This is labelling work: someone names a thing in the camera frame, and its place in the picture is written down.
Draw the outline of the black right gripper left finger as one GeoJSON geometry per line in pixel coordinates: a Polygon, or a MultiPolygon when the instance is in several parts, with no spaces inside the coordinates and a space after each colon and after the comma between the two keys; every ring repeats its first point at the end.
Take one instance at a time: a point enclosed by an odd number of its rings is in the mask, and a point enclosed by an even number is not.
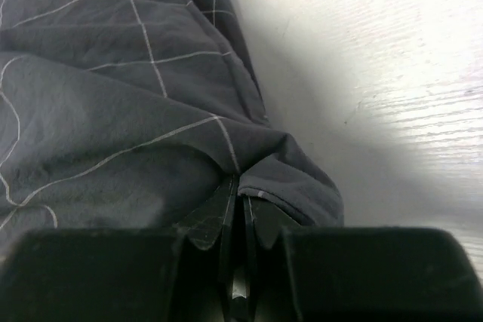
{"type": "Polygon", "coordinates": [[[3,321],[228,321],[231,176],[167,228],[33,231],[1,269],[3,321]]]}

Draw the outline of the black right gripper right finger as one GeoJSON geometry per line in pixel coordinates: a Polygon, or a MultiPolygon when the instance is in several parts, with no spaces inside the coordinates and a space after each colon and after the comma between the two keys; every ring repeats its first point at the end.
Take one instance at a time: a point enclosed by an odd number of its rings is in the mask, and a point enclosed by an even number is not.
{"type": "Polygon", "coordinates": [[[480,321],[466,251],[436,228],[302,226],[244,198],[256,321],[480,321]]]}

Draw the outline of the dark grey checked pillowcase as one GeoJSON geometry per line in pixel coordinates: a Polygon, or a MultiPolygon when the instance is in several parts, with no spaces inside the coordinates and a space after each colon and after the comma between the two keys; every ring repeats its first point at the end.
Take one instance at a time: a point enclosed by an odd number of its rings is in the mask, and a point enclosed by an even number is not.
{"type": "Polygon", "coordinates": [[[271,128],[230,0],[1,0],[1,248],[161,228],[227,178],[305,225],[337,187],[271,128]]]}

